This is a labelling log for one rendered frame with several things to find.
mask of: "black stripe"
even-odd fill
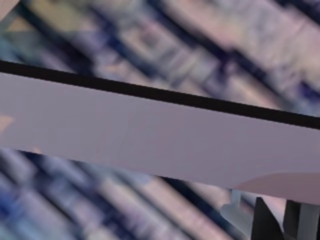
[[[0,61],[0,73],[320,130],[318,117]]]

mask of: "blurred background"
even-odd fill
[[[21,0],[0,59],[320,116],[318,0]],[[230,191],[0,152],[0,239],[244,240]],[[284,199],[264,196],[279,221]],[[245,193],[244,211],[255,196]]]

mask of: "black triangular shape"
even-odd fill
[[[300,217],[301,203],[287,200],[283,218],[284,233],[296,239],[298,235],[298,224]]]
[[[251,240],[285,240],[278,221],[261,197],[257,197],[254,206]]]

